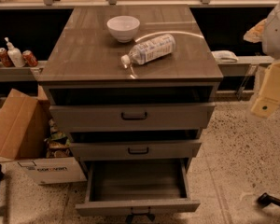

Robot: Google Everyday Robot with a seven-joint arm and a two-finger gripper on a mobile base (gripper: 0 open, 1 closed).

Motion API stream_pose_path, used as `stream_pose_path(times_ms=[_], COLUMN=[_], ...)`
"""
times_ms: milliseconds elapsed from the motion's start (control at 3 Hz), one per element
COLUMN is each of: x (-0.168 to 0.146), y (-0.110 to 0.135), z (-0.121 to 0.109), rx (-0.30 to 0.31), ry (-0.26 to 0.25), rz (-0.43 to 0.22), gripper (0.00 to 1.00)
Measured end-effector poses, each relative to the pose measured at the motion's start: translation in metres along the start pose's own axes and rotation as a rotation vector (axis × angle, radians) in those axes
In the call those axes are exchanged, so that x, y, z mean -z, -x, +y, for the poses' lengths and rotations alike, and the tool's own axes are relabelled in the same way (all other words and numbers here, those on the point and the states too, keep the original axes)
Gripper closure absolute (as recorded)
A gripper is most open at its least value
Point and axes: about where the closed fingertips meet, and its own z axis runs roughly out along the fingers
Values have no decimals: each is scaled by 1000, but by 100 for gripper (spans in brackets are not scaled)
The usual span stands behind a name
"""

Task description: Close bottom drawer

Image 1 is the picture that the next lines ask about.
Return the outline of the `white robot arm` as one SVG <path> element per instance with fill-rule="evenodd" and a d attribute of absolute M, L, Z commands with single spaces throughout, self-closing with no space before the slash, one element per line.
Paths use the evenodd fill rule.
<path fill-rule="evenodd" d="M 280 106 L 280 2 L 268 17 L 248 30 L 244 40 L 261 42 L 263 52 L 274 58 L 265 69 L 259 91 L 250 112 L 260 118 L 268 118 Z"/>

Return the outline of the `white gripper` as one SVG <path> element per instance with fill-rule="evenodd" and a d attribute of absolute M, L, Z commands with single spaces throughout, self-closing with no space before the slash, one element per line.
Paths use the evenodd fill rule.
<path fill-rule="evenodd" d="M 244 34 L 244 40 L 258 43 L 262 40 L 262 34 L 266 19 L 258 22 Z M 259 118 L 268 118 L 280 105 L 280 61 L 275 61 L 265 69 L 265 76 L 259 90 L 259 96 L 251 106 L 251 113 Z"/>

